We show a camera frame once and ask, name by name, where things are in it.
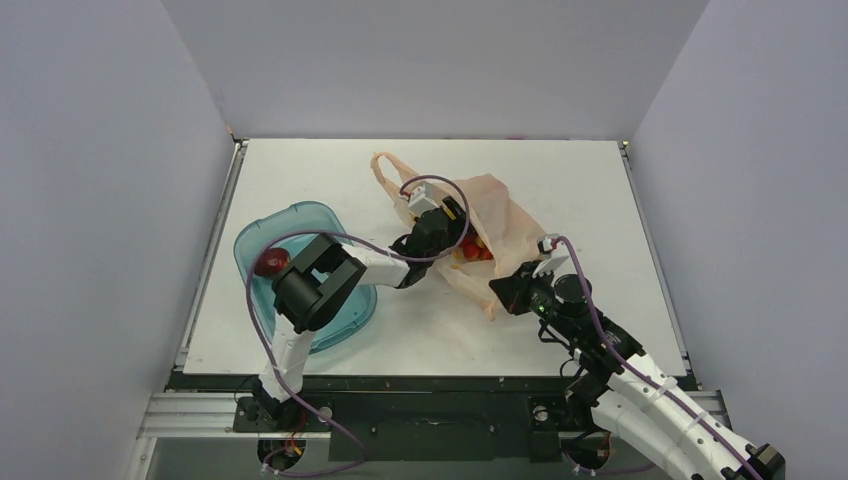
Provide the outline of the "orange plastic bag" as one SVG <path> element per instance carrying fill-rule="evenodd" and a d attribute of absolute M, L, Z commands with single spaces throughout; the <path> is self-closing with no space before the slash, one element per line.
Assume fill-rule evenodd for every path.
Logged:
<path fill-rule="evenodd" d="M 392 198 L 394 208 L 406 226 L 412 226 L 413 217 L 406 202 L 399 197 L 401 187 L 386 178 L 379 164 L 387 159 L 396 170 L 402 183 L 421 174 L 413 170 L 390 152 L 378 152 L 372 156 L 370 168 L 378 184 Z M 433 185 L 434 196 L 442 200 L 452 196 L 462 206 L 463 202 L 453 187 L 438 180 L 425 180 Z M 537 240 L 546 232 L 536 220 L 510 196 L 508 187 L 491 174 L 452 180 L 469 200 L 471 226 L 482 237 L 493 259 L 468 262 L 459 260 L 453 253 L 436 260 L 429 272 L 438 272 L 451 287 L 474 302 L 488 320 L 504 310 L 488 282 L 495 278 L 511 275 L 527 261 L 539 259 Z"/>

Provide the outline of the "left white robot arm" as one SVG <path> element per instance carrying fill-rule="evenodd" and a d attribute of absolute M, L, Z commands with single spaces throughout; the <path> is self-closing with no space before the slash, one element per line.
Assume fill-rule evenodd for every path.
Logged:
<path fill-rule="evenodd" d="M 335 318 L 354 290 L 363 285 L 414 285 L 471 227 L 468 205 L 451 196 L 440 202 L 410 200 L 409 206 L 414 211 L 411 231 L 388 249 L 348 245 L 333 232 L 318 231 L 272 278 L 275 329 L 263 341 L 268 362 L 252 387 L 259 416 L 272 429 L 285 430 L 297 420 L 294 397 L 302 388 L 315 334 Z"/>

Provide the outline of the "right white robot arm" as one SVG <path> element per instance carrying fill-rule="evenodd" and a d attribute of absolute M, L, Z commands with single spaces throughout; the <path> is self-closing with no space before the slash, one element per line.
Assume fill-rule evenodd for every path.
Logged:
<path fill-rule="evenodd" d="M 537 262 L 490 281 L 506 311 L 531 313 L 583 368 L 566 390 L 564 413 L 578 427 L 606 430 L 673 479 L 783 479 L 786 460 L 711 415 L 643 346 L 594 305 L 581 273 L 537 274 Z"/>

